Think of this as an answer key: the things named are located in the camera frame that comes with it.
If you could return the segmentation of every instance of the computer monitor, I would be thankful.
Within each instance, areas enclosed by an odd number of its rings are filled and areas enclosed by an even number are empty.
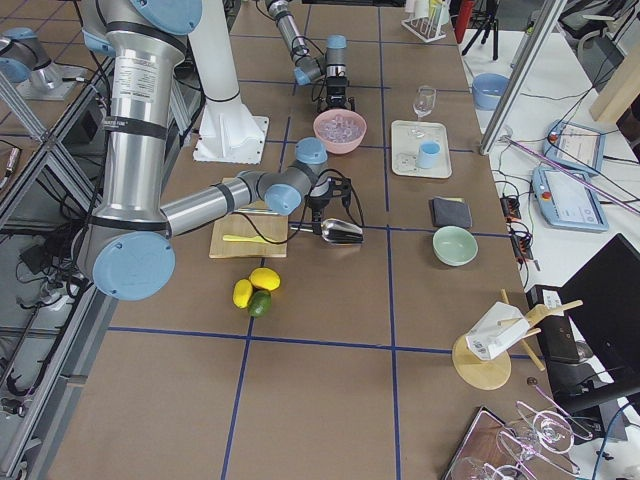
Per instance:
[[[563,301],[584,302],[569,315],[614,379],[612,385],[563,402],[563,407],[576,412],[628,397],[640,413],[640,252],[617,234],[559,294]]]

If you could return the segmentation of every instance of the blue cup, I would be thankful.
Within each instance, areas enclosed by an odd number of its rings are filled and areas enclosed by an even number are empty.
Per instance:
[[[431,168],[440,158],[440,145],[432,140],[420,144],[416,166],[418,168]]]

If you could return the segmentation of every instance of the blue bucket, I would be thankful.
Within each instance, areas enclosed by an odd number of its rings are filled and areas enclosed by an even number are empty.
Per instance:
[[[509,79],[497,73],[481,73],[473,79],[471,90],[478,110],[495,110],[507,89]]]

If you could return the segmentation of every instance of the wooden cutting board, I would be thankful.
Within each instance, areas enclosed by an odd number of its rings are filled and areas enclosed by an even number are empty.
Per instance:
[[[255,202],[248,208],[266,209],[264,202]],[[276,241],[287,238],[289,232],[289,217],[282,215],[248,214],[256,224],[260,233]],[[226,242],[223,235],[240,235],[255,237],[258,235],[246,218],[241,215],[227,215],[213,224],[210,258],[238,258],[238,257],[271,257],[283,258],[287,256],[287,244],[271,245],[255,242]]]

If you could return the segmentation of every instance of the tripod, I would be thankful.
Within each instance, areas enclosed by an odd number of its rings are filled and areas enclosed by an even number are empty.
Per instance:
[[[466,55],[474,42],[478,39],[480,34],[484,32],[482,36],[481,44],[484,45],[487,42],[487,38],[489,38],[489,32],[493,30],[493,59],[498,59],[498,18],[496,14],[498,13],[498,7],[500,6],[500,0],[487,0],[487,6],[484,12],[478,14],[478,18],[482,19],[482,25],[478,28],[476,33],[473,35],[471,41],[464,47],[462,50],[462,55]]]

